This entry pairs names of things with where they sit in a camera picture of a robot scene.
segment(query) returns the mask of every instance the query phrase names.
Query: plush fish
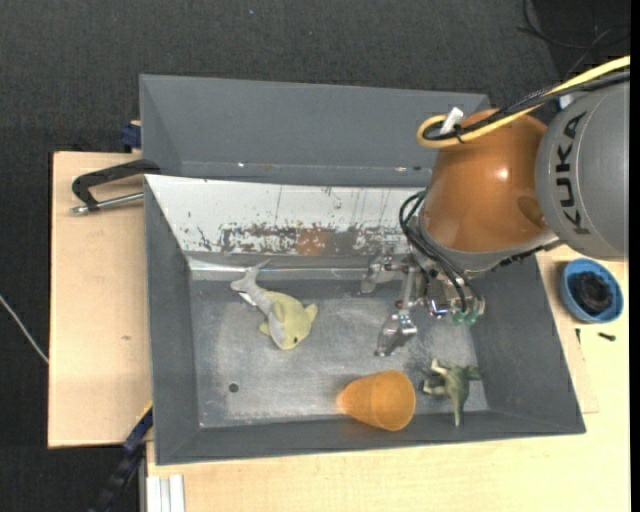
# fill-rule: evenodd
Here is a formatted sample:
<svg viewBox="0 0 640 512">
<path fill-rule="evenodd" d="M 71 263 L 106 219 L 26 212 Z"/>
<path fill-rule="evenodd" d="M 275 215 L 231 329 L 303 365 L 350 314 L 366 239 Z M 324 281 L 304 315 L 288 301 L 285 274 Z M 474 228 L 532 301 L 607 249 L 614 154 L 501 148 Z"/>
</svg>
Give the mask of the plush fish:
<svg viewBox="0 0 640 512">
<path fill-rule="evenodd" d="M 251 268 L 242 279 L 231 283 L 231 289 L 240 292 L 247 302 L 257 306 L 267 317 L 258 327 L 260 332 L 270 336 L 278 348 L 289 350 L 309 335 L 318 306 L 304 307 L 289 295 L 258 286 L 256 278 L 267 263 L 265 261 Z"/>
</svg>

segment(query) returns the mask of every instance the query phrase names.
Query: bin floor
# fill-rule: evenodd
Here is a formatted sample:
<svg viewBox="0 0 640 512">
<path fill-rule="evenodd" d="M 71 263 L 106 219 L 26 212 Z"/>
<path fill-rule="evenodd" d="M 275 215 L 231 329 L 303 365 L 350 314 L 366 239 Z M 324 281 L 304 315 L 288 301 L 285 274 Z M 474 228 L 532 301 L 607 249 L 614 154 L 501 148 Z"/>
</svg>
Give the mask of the bin floor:
<svg viewBox="0 0 640 512">
<path fill-rule="evenodd" d="M 191 283 L 197 397 L 204 428 L 342 414 L 336 407 L 340 390 L 351 380 L 387 369 L 405 372 L 414 383 L 417 415 L 450 412 L 446 398 L 421 391 L 431 374 L 431 360 L 477 364 L 468 327 L 454 325 L 449 317 L 435 319 L 420 309 L 414 314 L 416 338 L 389 357 L 373 355 L 394 302 L 391 292 L 399 291 L 399 282 L 387 284 L 390 293 L 383 297 L 320 294 L 314 299 L 310 293 L 303 304 L 319 306 L 311 334 L 286 351 L 258 331 L 264 315 L 248 303 L 221 300 L 226 295 L 221 286 L 228 283 Z M 485 409 L 482 383 L 472 382 L 465 410 Z"/>
</svg>

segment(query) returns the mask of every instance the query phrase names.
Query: gray carpet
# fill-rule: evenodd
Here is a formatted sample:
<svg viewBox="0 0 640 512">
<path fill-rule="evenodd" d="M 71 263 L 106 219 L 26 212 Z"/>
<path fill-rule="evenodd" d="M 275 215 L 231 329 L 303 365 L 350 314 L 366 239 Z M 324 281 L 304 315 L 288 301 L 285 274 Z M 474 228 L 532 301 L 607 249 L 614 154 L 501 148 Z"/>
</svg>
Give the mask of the gray carpet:
<svg viewBox="0 0 640 512">
<path fill-rule="evenodd" d="M 536 2 L 545 30 L 583 46 L 594 20 L 630 19 L 630 0 L 592 5 Z M 123 151 L 140 73 L 482 92 L 504 106 L 585 54 L 521 30 L 521 3 L 499 0 L 5 0 L 0 20 L 0 293 L 45 349 L 49 154 Z M 0 361 L 0 510 L 86 510 L 117 449 L 46 450 L 47 367 L 2 310 Z M 119 510 L 135 510 L 135 494 Z"/>
</svg>

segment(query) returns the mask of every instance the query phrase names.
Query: orange plastic cup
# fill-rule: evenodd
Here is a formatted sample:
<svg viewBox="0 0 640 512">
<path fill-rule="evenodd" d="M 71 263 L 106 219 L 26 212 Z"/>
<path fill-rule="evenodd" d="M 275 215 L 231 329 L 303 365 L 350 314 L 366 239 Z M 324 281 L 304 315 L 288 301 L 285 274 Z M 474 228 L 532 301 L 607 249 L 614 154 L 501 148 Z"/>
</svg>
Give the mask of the orange plastic cup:
<svg viewBox="0 0 640 512">
<path fill-rule="evenodd" d="M 402 430 L 413 418 L 413 384 L 397 370 L 374 373 L 347 384 L 338 405 L 349 416 L 385 430 Z"/>
</svg>

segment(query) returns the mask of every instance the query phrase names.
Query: wooden table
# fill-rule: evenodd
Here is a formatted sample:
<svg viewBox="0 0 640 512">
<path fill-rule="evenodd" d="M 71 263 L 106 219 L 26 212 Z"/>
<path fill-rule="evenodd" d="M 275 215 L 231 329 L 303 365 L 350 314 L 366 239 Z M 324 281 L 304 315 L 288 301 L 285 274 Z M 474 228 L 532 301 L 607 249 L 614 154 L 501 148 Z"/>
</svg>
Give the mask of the wooden table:
<svg viewBox="0 0 640 512">
<path fill-rule="evenodd" d="M 69 213 L 80 204 L 76 176 L 136 158 L 54 157 L 51 448 L 121 443 L 151 397 L 141 203 Z M 112 184 L 96 196 L 139 187 Z M 576 256 L 561 247 L 538 258 L 586 434 L 180 466 L 156 466 L 150 440 L 148 474 L 183 474 L 189 512 L 630 510 L 628 308 L 604 325 L 570 317 L 556 283 Z M 628 263 L 605 264 L 628 300 Z"/>
</svg>

